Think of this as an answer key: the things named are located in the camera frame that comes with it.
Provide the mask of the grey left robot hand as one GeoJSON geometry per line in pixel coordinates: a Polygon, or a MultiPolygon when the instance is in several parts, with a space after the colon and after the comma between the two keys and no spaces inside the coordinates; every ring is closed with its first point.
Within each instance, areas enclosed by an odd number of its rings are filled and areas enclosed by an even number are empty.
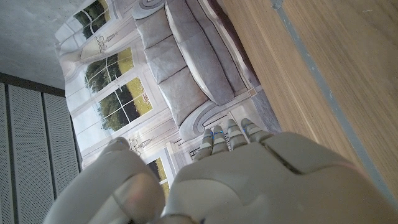
{"type": "Polygon", "coordinates": [[[207,129],[165,194],[124,138],[109,142],[45,223],[396,223],[397,209],[353,163],[249,119],[207,129]]]}

